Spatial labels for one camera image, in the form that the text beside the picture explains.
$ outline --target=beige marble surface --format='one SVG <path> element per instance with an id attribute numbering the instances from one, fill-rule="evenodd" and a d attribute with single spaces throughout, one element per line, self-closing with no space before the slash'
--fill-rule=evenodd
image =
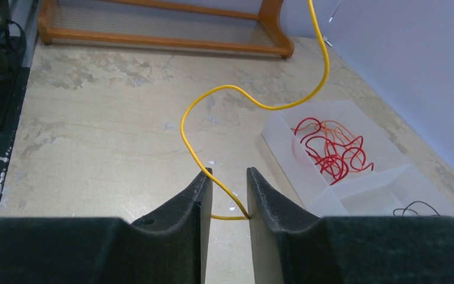
<path id="1" fill-rule="evenodd" d="M 209 89 L 238 85 L 265 104 L 295 101 L 322 76 L 311 39 L 287 60 L 211 53 L 39 44 L 5 181 L 2 216 L 149 213 L 197 175 L 180 118 Z M 353 99 L 454 204 L 454 172 L 330 50 L 315 101 Z M 260 136 L 269 113 L 223 91 L 199 104 L 186 131 L 199 157 L 246 203 L 245 169 L 257 167 L 300 203 Z M 217 186 L 213 212 L 239 215 Z M 253 283 L 245 221 L 212 220 L 206 283 Z"/>

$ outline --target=tangled red wire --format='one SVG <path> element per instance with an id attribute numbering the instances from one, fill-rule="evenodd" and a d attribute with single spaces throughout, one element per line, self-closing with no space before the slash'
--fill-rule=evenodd
<path id="1" fill-rule="evenodd" d="M 304 135 L 300 139 L 300 144 L 305 148 L 309 157 L 314 160 L 315 165 L 320 166 L 321 174 L 326 172 L 333 177 L 334 181 L 330 185 L 344 179 L 349 172 L 359 173 L 368 168 L 373 170 L 373 163 L 366 164 L 367 155 L 362 148 L 363 136 L 354 136 L 347 128 L 336 121 L 319 121 L 313 117 L 305 118 L 300 121 L 296 128 L 291 130 L 296 136 L 299 131 L 310 126 L 314 127 L 314 131 Z M 323 156 L 309 145 L 316 139 L 324 141 Z"/>

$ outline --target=storage box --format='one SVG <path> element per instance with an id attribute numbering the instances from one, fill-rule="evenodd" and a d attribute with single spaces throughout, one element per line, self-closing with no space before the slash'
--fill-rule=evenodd
<path id="1" fill-rule="evenodd" d="M 307 117 L 334 120 L 355 135 L 362 135 L 367 163 L 374 170 L 350 172 L 334 185 L 333 177 L 321 174 L 300 144 L 306 134 L 295 136 L 291 129 Z M 454 208 L 437 189 L 352 101 L 315 102 L 274 112 L 262 136 L 297 192 L 305 208 L 317 215 L 393 215 L 413 201 L 427 202 L 442 215 L 454 216 Z M 425 204 L 417 203 L 405 215 L 434 215 Z"/>

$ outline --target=countertop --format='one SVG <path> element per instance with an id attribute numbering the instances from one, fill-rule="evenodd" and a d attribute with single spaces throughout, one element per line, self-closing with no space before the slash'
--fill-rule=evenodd
<path id="1" fill-rule="evenodd" d="M 233 84 L 261 102 L 295 101 L 319 82 L 317 42 L 293 38 L 288 60 L 196 51 L 38 44 L 0 204 L 7 216 L 119 216 L 128 222 L 199 173 L 179 133 L 199 95 Z M 314 101 L 352 99 L 454 205 L 454 171 L 332 50 Z M 247 167 L 301 204 L 261 137 L 268 111 L 222 91 L 189 115 L 205 165 L 246 204 Z M 240 215 L 214 187 L 213 213 Z M 206 283 L 253 283 L 246 221 L 212 220 Z"/>

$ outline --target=tabletop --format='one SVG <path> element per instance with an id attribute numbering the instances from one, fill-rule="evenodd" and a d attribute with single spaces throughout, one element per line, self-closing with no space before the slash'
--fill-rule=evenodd
<path id="1" fill-rule="evenodd" d="M 0 217 L 118 216 L 128 222 L 183 190 L 200 172 L 180 119 L 201 94 L 233 84 L 275 105 L 321 80 L 316 40 L 293 38 L 288 60 L 198 51 L 38 44 L 4 184 Z M 454 205 L 454 171 L 332 50 L 313 101 L 351 99 Z M 220 91 L 189 115 L 203 163 L 246 204 L 247 167 L 301 204 L 261 137 L 269 112 Z M 217 215 L 241 215 L 213 188 Z M 212 220 L 206 283 L 253 283 L 246 221 Z"/>

